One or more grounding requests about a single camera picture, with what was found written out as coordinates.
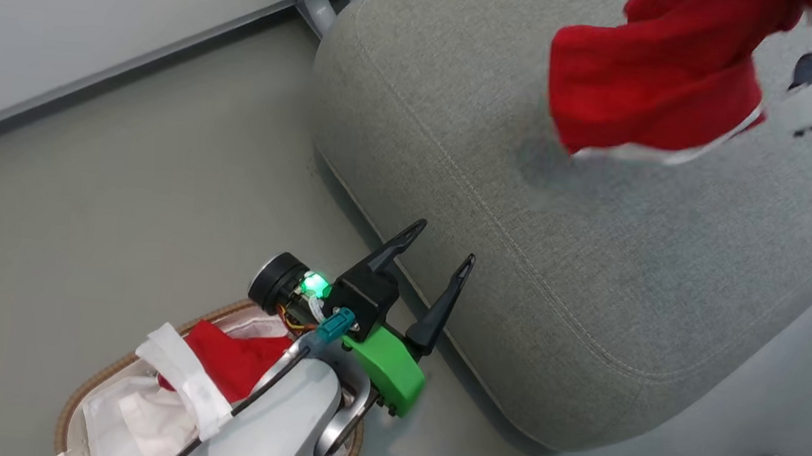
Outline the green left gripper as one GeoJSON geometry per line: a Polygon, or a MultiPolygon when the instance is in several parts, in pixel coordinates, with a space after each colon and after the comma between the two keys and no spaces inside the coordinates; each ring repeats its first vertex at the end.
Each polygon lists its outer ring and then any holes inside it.
{"type": "MultiPolygon", "coordinates": [[[[426,229],[427,220],[418,219],[357,264],[361,274],[385,274],[388,267],[414,244],[426,229]]],[[[414,357],[426,357],[435,349],[460,297],[477,258],[474,254],[461,263],[436,302],[402,337],[385,326],[377,326],[363,341],[344,335],[343,346],[354,352],[357,362],[380,393],[383,406],[397,417],[405,417],[423,393],[426,377],[414,357]]]]}

